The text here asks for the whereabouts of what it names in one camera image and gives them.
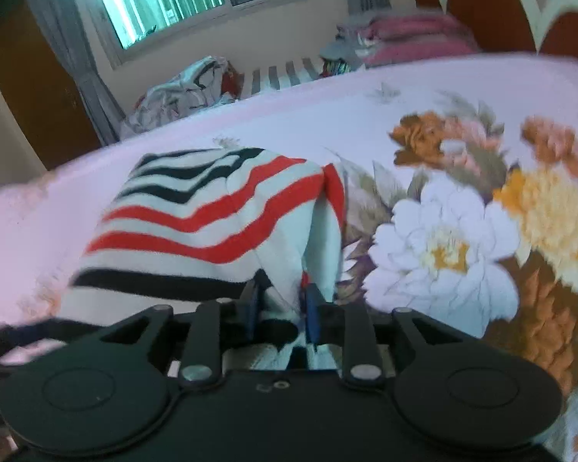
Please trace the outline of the brown wooden door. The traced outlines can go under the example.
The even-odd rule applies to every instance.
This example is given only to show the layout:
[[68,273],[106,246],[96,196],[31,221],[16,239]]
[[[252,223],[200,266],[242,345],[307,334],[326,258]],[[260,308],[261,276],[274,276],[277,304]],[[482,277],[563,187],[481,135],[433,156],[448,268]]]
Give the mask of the brown wooden door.
[[27,0],[0,0],[0,91],[49,170],[101,147],[73,81]]

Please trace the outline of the striped red black white sweater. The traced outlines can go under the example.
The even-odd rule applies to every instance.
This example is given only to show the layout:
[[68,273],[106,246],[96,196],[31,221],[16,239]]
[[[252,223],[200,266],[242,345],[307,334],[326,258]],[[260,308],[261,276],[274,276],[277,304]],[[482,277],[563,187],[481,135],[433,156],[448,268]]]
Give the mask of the striped red black white sweater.
[[98,325],[155,305],[186,313],[257,280],[264,317],[299,322],[303,285],[335,292],[345,182],[337,164],[262,148],[146,156],[102,215],[59,313]]

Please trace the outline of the stack of folded pink clothes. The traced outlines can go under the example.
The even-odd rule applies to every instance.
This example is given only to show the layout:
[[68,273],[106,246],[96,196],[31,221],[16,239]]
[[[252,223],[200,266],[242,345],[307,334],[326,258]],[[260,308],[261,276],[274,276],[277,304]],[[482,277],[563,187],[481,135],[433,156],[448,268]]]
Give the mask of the stack of folded pink clothes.
[[472,31],[440,10],[370,10],[338,24],[320,57],[356,57],[371,69],[479,51]]

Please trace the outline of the grey left curtain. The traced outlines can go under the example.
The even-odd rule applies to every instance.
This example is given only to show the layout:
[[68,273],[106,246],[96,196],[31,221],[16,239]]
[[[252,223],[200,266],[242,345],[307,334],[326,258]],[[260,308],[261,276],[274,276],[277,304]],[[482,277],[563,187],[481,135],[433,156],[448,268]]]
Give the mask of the grey left curtain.
[[124,112],[101,78],[76,0],[27,0],[59,64],[70,74],[102,145],[119,141]]

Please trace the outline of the colourful floral folded cloth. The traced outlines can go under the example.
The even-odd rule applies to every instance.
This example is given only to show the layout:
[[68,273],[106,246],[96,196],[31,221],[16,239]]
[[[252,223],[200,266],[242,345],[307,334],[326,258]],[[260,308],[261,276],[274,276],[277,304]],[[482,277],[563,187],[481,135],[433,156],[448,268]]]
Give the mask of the colourful floral folded cloth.
[[340,59],[323,59],[321,77],[331,77],[348,74],[365,68],[364,62],[356,57],[341,57]]

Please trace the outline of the crumpled grey white clothes pile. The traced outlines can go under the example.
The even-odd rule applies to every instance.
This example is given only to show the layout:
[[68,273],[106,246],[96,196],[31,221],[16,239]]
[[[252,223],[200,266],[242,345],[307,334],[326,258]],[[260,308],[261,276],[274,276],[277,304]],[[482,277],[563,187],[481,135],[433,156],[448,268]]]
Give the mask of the crumpled grey white clothes pile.
[[120,140],[232,103],[239,98],[241,89],[240,75],[229,61],[208,55],[163,84],[150,88],[122,121]]

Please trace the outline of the grey white striped cloth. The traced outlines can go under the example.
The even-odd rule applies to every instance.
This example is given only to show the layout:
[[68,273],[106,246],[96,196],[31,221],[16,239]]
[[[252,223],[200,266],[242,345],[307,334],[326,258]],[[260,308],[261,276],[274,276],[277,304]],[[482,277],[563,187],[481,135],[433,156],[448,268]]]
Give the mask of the grey white striped cloth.
[[324,62],[318,57],[299,57],[271,66],[258,66],[240,74],[242,82],[240,100],[285,90],[317,80],[323,72]]

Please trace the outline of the pink floral bedsheet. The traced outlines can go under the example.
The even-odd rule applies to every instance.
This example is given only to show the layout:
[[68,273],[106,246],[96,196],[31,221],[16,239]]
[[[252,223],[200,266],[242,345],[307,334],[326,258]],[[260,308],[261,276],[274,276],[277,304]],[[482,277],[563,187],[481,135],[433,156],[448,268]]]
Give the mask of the pink floral bedsheet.
[[[60,315],[146,156],[262,148],[339,165],[329,303],[460,332],[377,387],[262,319],[214,387]],[[0,445],[12,461],[578,461],[578,63],[481,54],[213,107],[0,191]]]

